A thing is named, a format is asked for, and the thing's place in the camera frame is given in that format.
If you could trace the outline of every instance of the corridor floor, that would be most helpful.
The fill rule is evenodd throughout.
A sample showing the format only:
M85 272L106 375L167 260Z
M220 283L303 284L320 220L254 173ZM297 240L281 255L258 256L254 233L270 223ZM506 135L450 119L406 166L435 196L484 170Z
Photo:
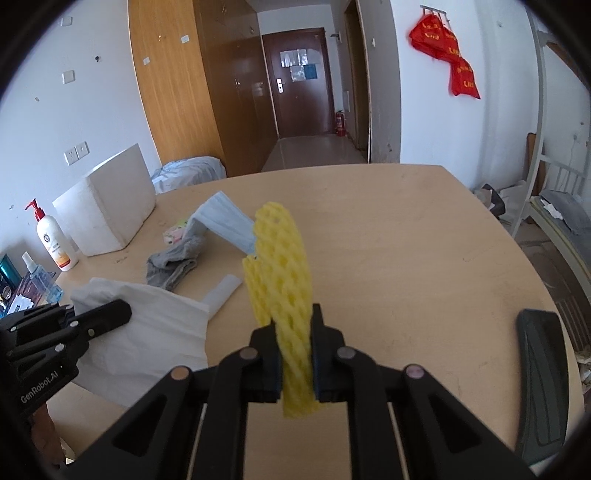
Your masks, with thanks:
M346 137L318 135L282 138L269 155L262 171L366 163L363 155Z

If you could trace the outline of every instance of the yellow foam fruit net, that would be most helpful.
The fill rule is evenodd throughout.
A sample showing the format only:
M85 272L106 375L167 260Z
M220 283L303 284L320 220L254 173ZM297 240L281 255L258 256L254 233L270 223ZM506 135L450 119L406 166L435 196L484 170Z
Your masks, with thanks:
M283 357L283 413L300 417L314 399L310 347L312 283L306 251L287 209L268 202L255 215L256 256L242 261L252 309L261 326L275 321Z

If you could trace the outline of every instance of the pump dispenser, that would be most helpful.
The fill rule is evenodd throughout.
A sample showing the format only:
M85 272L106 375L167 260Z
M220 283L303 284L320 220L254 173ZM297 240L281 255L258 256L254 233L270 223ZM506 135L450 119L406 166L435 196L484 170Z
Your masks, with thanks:
M35 210L37 235L39 236L39 240L41 240L41 243L60 270L67 272L78 263L78 256L74 252L74 248L67 240L64 232L61 231L56 219L51 215L46 215L45 212L39 208L37 205L37 199L33 199L31 203L25 207L25 210L29 207L33 207Z

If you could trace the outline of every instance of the metal bed frame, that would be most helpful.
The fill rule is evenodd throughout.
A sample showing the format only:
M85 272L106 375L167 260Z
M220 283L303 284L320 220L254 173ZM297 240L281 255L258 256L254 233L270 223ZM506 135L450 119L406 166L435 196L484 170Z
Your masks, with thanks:
M549 187L548 183L552 183L550 182L550 177L552 177L554 183L554 186L552 187L553 190L570 193L573 196L583 195L586 180L589 178L589 164L591 163L591 109L589 115L589 143L587 145L587 157L584 162L583 170L578 170L571 165L567 165L564 162L550 158L542 153L548 110L548 91L544 48L550 43L559 44L559 42L554 38L553 35L538 30L535 24L535 19L529 10L527 15L534 36L535 52L538 63L538 84L540 92L540 100L538 105L538 125L534 151L532 154L532 162L525 184L526 194L521 208L519 209L519 214L511 224L509 233L513 238L515 238L521 221L527 217L532 217L536 224L544 231L546 235L548 235L550 241L564 257L566 263L568 263L569 267L577 278L577 281L583 288L587 299L591 303L591 275L589 274L589 267L582 262L582 259L580 259L576 254L576 249L574 246L559 233L556 226L534 207L531 196L534 183L538 175L540 162L545 162L547 165L547 174L544 180L543 188Z

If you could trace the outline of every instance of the fire extinguisher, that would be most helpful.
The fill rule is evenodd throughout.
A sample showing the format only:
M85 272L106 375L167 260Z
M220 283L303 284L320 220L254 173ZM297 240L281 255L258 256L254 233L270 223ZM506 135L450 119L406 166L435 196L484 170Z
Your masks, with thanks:
M336 112L336 136L344 137L347 134L345 130L345 113L341 110Z

